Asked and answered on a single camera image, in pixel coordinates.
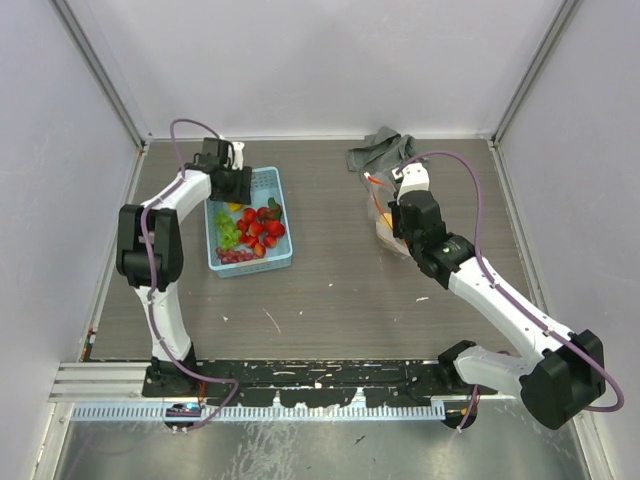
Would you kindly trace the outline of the yellow apple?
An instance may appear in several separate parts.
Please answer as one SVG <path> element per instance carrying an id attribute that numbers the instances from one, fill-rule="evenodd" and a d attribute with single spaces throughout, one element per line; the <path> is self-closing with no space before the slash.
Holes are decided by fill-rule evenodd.
<path id="1" fill-rule="evenodd" d="M 378 218 L 378 223 L 380 226 L 387 228 L 388 230 L 393 230 L 393 219 L 390 212 L 384 212 Z"/>

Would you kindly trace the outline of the blue plastic basket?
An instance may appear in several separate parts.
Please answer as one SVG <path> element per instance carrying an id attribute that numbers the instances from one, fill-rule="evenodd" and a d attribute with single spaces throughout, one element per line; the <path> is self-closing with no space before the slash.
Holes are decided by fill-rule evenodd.
<path id="1" fill-rule="evenodd" d="M 284 209 L 283 223 L 286 227 L 285 235 L 279 240 L 278 245 L 274 249 L 267 251 L 266 256 L 248 262 L 221 265 L 216 257 L 216 249 L 219 247 L 219 237 L 215 226 L 215 216 L 219 211 L 225 211 L 231 216 L 236 223 L 241 215 L 241 211 L 246 207 L 257 209 L 264 206 L 269 197 L 274 197 Z M 209 268 L 213 270 L 219 277 L 228 278 L 239 275 L 246 275 L 255 272 L 274 270 L 284 268 L 291 265 L 293 246 L 287 212 L 283 198 L 283 191 L 279 177 L 279 171 L 275 167 L 257 168 L 252 171 L 251 181 L 251 203 L 244 205 L 244 208 L 238 212 L 230 212 L 228 203 L 205 201 L 205 224 L 206 239 L 208 250 Z"/>

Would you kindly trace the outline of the clear zip top bag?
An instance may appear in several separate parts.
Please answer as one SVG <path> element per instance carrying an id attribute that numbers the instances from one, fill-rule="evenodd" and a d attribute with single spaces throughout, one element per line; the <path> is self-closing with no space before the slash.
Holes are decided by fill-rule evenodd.
<path id="1" fill-rule="evenodd" d="M 384 174 L 364 173 L 367 187 L 367 212 L 373 221 L 376 236 L 381 245 L 393 254 L 407 258 L 410 256 L 406 242 L 393 234 L 393 220 L 389 203 L 395 199 L 396 188 Z"/>

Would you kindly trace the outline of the green grape bunch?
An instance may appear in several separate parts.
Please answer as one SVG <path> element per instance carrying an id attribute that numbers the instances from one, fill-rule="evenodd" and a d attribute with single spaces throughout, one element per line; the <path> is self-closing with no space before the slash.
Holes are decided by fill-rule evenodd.
<path id="1" fill-rule="evenodd" d="M 241 231 L 231 216 L 225 211 L 219 211 L 215 216 L 215 226 L 219 237 L 219 247 L 223 250 L 235 248 L 239 242 Z"/>

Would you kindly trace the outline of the red strawberry cluster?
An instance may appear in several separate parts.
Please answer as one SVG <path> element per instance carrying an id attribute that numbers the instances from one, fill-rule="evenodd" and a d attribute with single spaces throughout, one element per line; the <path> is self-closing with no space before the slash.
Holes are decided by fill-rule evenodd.
<path id="1" fill-rule="evenodd" d="M 274 249 L 285 235 L 284 209 L 274 197 L 257 209 L 246 207 L 241 211 L 236 227 L 240 231 L 238 244 L 246 250 L 247 259 L 261 259 Z"/>

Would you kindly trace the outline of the purple grape bunch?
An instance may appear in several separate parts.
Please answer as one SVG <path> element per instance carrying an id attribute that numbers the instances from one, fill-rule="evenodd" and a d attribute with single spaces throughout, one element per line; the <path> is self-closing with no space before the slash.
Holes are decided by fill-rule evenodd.
<path id="1" fill-rule="evenodd" d="M 216 249 L 216 257 L 221 265 L 236 264 L 256 260 L 257 256 L 245 249 Z"/>

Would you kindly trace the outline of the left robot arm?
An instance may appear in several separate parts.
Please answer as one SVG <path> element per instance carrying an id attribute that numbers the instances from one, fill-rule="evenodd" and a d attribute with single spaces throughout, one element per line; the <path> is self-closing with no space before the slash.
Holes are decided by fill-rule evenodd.
<path id="1" fill-rule="evenodd" d="M 116 269 L 134 288 L 152 337 L 152 372 L 178 396 L 194 393 L 200 374 L 194 344 L 186 332 L 178 280 L 184 267 L 181 222 L 207 199 L 248 204 L 252 169 L 199 168 L 190 165 L 158 194 L 141 204 L 126 204 L 118 217 Z"/>

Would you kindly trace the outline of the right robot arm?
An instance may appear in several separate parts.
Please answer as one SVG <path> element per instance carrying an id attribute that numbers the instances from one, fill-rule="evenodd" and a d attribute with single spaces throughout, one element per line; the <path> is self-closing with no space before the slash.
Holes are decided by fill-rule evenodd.
<path id="1" fill-rule="evenodd" d="M 552 430 L 604 395 L 604 347 L 598 336 L 573 332 L 513 289 L 469 240 L 447 231 L 431 192 L 397 195 L 389 205 L 393 234 L 406 242 L 420 271 L 480 312 L 518 353 L 460 341 L 438 357 L 444 390 L 459 394 L 478 385 L 519 397 Z"/>

